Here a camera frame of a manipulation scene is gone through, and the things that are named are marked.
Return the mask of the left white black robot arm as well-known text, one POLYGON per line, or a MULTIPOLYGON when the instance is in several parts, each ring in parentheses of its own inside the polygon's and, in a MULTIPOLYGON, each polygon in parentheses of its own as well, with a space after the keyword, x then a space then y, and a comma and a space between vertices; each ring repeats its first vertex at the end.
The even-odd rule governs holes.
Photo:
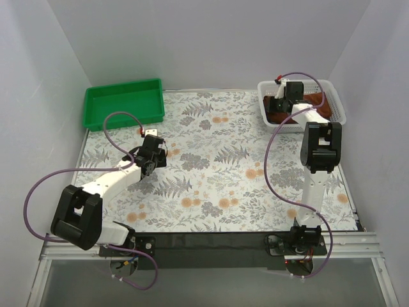
POLYGON ((130 155, 122 158, 117 170, 80 187, 64 188, 51 223, 51 233, 83 250, 97 244, 124 245, 132 229, 119 222, 104 222, 104 205, 129 186, 150 176, 155 169, 166 167, 165 143, 157 136, 156 129, 149 129, 142 145, 129 151, 130 155))

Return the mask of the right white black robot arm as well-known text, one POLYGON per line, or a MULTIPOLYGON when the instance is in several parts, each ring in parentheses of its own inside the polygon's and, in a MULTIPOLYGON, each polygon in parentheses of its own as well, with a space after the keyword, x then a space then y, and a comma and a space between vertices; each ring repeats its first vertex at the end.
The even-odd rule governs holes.
POLYGON ((342 125, 320 115, 304 98, 304 84, 282 77, 273 97, 263 99, 267 114, 285 114, 304 129, 300 162, 304 167, 301 206, 288 232, 276 233, 266 240, 273 255, 312 256, 316 248, 326 254, 321 235, 321 207, 331 172, 341 160, 342 125))

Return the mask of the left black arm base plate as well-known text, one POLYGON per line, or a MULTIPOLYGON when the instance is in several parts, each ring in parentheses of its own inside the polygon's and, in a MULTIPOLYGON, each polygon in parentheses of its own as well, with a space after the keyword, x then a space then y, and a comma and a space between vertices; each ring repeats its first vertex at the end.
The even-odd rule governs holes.
MULTIPOLYGON (((156 246, 156 238, 151 236, 137 236, 135 234, 128 236, 125 240, 125 243, 119 248, 125 249, 132 249, 142 251, 143 253, 147 253, 150 256, 155 254, 155 246, 156 246)), ((133 257, 135 253, 131 253, 128 251, 118 251, 116 249, 106 248, 106 247, 99 247, 98 251, 99 256, 104 257, 133 257)))

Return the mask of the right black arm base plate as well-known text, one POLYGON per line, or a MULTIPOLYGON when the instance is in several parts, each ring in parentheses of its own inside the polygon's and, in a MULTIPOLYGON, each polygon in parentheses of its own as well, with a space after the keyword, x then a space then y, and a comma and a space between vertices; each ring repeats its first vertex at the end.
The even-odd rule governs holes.
POLYGON ((323 236, 320 237, 317 245, 291 244, 288 238, 277 234, 267 235, 264 239, 264 243, 272 256, 327 255, 327 248, 323 236))

